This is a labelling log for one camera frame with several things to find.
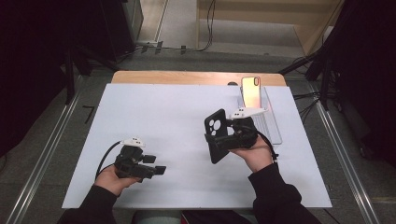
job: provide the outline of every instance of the cable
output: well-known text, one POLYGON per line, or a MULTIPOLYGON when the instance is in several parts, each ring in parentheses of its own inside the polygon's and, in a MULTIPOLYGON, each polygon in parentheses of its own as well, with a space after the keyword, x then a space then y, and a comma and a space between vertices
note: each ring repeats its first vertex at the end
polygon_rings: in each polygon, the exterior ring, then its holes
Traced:
MULTIPOLYGON (((306 57, 298 57, 298 58, 294 59, 294 61, 293 61, 291 64, 294 64, 294 63, 295 63, 297 60, 299 60, 299 59, 306 59, 306 57)), ((294 71, 296 71, 296 72, 298 72, 298 73, 300 73, 300 74, 302 74, 302 75, 305 75, 304 72, 300 72, 299 70, 297 70, 297 68, 294 69, 294 71)))
POLYGON ((134 53, 142 50, 143 48, 139 48, 139 49, 135 49, 133 52, 127 53, 119 62, 117 62, 116 64, 120 64, 123 61, 125 61, 125 59, 127 59, 129 56, 133 55, 134 53))
POLYGON ((120 143, 120 141, 119 141, 119 142, 116 142, 113 146, 111 146, 111 147, 107 150, 107 152, 105 153, 105 156, 103 156, 102 160, 101 160, 100 163, 99 163, 98 169, 96 170, 95 179, 96 179, 96 178, 99 176, 99 174, 102 172, 101 167, 102 167, 103 162, 105 161, 105 159, 106 159, 108 153, 110 153, 110 151, 111 151, 114 147, 116 147, 119 143, 120 143))
MULTIPOLYGON (((139 45, 140 47, 147 48, 147 49, 178 49, 178 48, 169 48, 169 47, 153 47, 153 46, 148 46, 148 45, 139 45)), ((179 50, 189 50, 189 51, 198 51, 198 49, 182 49, 180 48, 179 50)))
POLYGON ((211 45, 212 45, 212 40, 213 40, 213 19, 215 18, 215 10, 216 10, 216 0, 212 0, 209 6, 209 10, 207 11, 206 15, 206 24, 207 24, 207 30, 209 31, 209 39, 206 43, 206 46, 203 49, 198 49, 197 51, 204 51, 207 50, 211 45), (213 7, 212 10, 212 18, 211 22, 209 25, 209 15, 210 15, 210 9, 213 7))
POLYGON ((309 92, 306 94, 295 94, 295 95, 293 95, 293 98, 294 98, 294 100, 300 100, 300 99, 304 99, 307 97, 319 96, 319 95, 320 95, 320 92, 314 91, 314 92, 309 92))
POLYGON ((279 169, 279 167, 277 165, 277 157, 279 156, 279 154, 275 153, 274 146, 272 145, 270 140, 263 133, 261 133, 260 131, 258 131, 256 129, 252 129, 251 127, 245 126, 245 125, 232 125, 232 127, 233 128, 239 128, 239 129, 247 129, 247 130, 250 130, 250 131, 255 132, 256 134, 258 134, 262 138, 262 140, 264 140, 264 142, 270 148, 272 160, 273 160, 274 164, 276 165, 276 168, 279 169))
POLYGON ((305 109, 300 111, 300 116, 301 119, 303 120, 303 124, 305 123, 306 118, 308 117, 308 114, 311 112, 312 108, 315 106, 315 104, 319 101, 319 98, 314 100, 309 106, 307 106, 305 109))

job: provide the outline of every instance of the wooden tabletop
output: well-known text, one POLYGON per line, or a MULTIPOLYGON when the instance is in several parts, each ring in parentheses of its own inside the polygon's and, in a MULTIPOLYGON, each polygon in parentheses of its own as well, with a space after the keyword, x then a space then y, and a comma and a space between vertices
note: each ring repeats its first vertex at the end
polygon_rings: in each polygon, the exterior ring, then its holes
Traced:
POLYGON ((260 77, 263 86, 286 86, 280 74, 186 71, 119 71, 111 83, 227 85, 236 82, 240 86, 242 77, 260 77))

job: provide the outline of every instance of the white table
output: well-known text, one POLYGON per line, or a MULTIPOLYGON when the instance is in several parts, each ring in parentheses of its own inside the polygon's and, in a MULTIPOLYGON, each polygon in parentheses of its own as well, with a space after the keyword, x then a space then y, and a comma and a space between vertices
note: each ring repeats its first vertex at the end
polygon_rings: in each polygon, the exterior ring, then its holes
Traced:
MULTIPOLYGON (((266 87, 282 144, 276 146, 280 173, 302 194, 306 207, 331 207, 312 148, 288 87, 266 87)), ((108 84, 64 199, 79 207, 99 161, 117 141, 140 137, 144 154, 165 165, 156 175, 125 189, 115 206, 140 209, 251 208, 255 198, 250 171, 230 153, 212 164, 204 119, 220 108, 237 108, 238 87, 206 85, 108 84)), ((105 165, 120 153, 116 147, 105 165)))

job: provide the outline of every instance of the phone screen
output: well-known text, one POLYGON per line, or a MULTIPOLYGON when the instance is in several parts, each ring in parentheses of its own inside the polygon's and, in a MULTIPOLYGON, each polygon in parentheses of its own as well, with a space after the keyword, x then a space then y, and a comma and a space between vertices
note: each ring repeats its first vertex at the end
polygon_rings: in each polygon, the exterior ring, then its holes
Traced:
POLYGON ((242 95, 245 107, 262 107, 259 77, 242 77, 242 95))

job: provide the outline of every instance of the person's right hand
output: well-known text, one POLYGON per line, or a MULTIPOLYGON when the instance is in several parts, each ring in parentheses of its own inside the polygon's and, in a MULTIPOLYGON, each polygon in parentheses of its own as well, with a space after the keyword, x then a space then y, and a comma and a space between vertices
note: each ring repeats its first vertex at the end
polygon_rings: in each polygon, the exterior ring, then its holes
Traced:
POLYGON ((107 189, 114 195, 118 196, 121 194, 123 189, 128 188, 140 180, 138 177, 119 178, 116 175, 116 172, 117 168, 114 165, 107 167, 101 174, 99 174, 93 184, 107 189))
POLYGON ((253 173, 273 163, 271 149, 259 135, 253 147, 230 149, 230 151, 243 158, 253 173))

